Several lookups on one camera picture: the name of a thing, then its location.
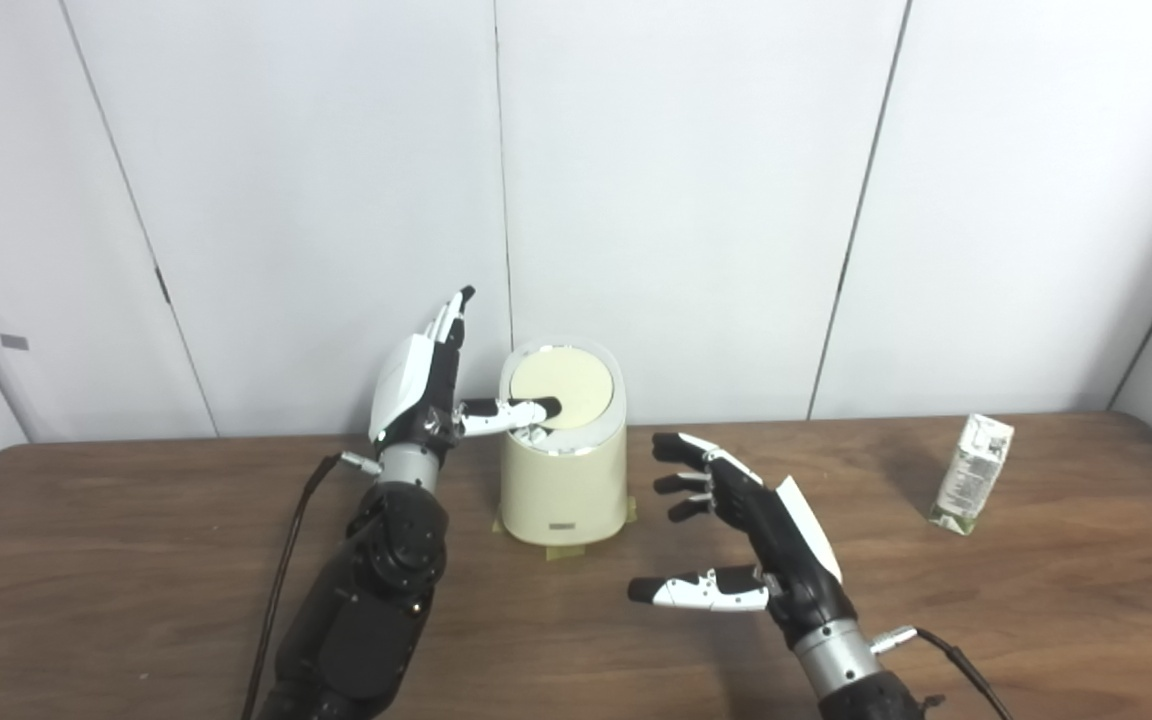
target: robot finger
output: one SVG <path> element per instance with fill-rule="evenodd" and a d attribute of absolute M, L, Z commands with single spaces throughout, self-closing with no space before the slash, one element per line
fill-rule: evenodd
<path fill-rule="evenodd" d="M 708 493 L 704 495 L 689 497 L 687 500 L 673 506 L 667 510 L 670 523 L 681 523 L 681 521 L 694 518 L 696 515 L 700 515 L 704 511 L 710 511 L 712 509 L 712 502 L 710 502 Z"/>
<path fill-rule="evenodd" d="M 672 492 L 708 492 L 708 473 L 673 473 L 664 478 L 657 478 L 652 483 L 652 488 L 658 495 L 669 495 Z"/>
<path fill-rule="evenodd" d="M 682 462 L 692 470 L 705 471 L 705 455 L 718 446 L 687 433 L 654 433 L 652 457 L 660 462 Z"/>
<path fill-rule="evenodd" d="M 630 579 L 635 602 L 692 611 L 753 612 L 767 607 L 767 588 L 753 564 L 684 573 L 672 578 Z"/>

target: robotic hand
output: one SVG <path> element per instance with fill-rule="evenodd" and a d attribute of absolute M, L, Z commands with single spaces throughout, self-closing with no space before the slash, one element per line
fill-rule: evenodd
<path fill-rule="evenodd" d="M 833 548 L 794 478 L 773 492 L 727 450 L 689 434 L 657 433 L 652 445 L 657 460 L 692 470 L 654 484 L 662 495 L 695 493 L 669 509 L 669 520 L 712 511 L 749 536 L 758 564 L 635 578 L 630 600 L 699 611 L 766 609 L 803 665 L 824 719 L 922 720 L 924 706 L 877 659 L 915 630 L 893 630 L 873 643 L 861 635 Z"/>
<path fill-rule="evenodd" d="M 472 296 L 472 287 L 457 291 L 382 366 L 369 432 L 376 460 L 349 452 L 328 457 L 306 485 L 289 541 L 308 493 L 335 462 L 378 477 L 279 646 L 260 720 L 370 720 L 391 705 L 447 564 L 447 511 L 434 498 L 447 450 L 463 437 L 523 429 L 561 411 L 555 397 L 454 404 L 463 310 Z M 278 584 L 272 609 L 276 598 Z M 270 611 L 266 629 L 271 620 Z M 260 652 L 256 679 L 263 664 Z M 244 719 L 253 702 L 251 692 Z"/>

